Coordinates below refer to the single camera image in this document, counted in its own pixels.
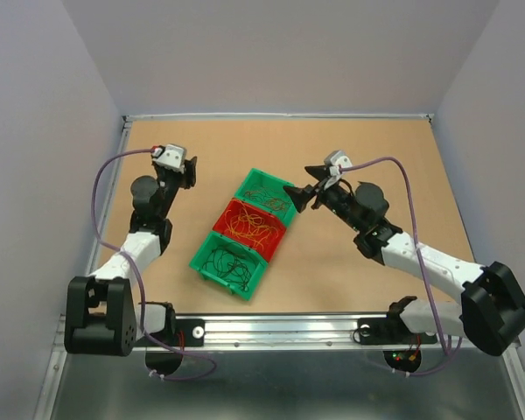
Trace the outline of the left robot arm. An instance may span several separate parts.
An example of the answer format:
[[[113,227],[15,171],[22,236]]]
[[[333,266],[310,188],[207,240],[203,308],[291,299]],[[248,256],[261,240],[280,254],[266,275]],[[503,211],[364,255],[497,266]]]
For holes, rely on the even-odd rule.
[[[154,176],[136,178],[131,186],[133,211],[129,232],[113,255],[87,276],[68,285],[64,346],[70,354],[127,356],[142,338],[159,345],[177,334],[176,314],[168,303],[134,303],[132,287],[167,249],[172,224],[169,210],[179,190],[196,183],[195,158],[174,144],[149,150]]]

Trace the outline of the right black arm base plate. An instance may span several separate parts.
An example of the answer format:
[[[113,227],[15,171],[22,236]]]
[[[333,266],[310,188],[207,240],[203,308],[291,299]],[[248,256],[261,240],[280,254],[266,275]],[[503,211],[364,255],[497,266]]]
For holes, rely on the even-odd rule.
[[[411,332],[402,321],[390,318],[360,318],[352,340],[363,346],[436,344],[438,339],[426,333]]]

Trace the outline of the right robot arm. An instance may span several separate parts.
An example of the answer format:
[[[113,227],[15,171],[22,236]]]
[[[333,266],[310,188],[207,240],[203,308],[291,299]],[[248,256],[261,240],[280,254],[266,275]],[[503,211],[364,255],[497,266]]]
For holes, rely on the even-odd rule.
[[[507,265],[462,261],[421,243],[387,219],[389,203],[378,185],[352,188],[338,166],[306,171],[315,184],[284,187],[298,212],[327,208],[355,231],[353,241],[366,258],[421,279],[428,295],[438,289],[449,297],[440,304],[433,297],[392,304],[385,320],[392,340],[435,333],[467,339],[485,354],[500,356],[525,330],[525,293]]]

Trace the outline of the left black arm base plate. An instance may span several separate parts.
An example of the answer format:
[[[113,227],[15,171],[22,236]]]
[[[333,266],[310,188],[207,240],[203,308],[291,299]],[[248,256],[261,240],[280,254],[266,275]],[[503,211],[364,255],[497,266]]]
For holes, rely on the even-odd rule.
[[[154,339],[169,347],[204,346],[205,321],[202,318],[146,319],[145,328]],[[122,334],[122,342],[133,348],[158,346],[143,335],[138,325]]]

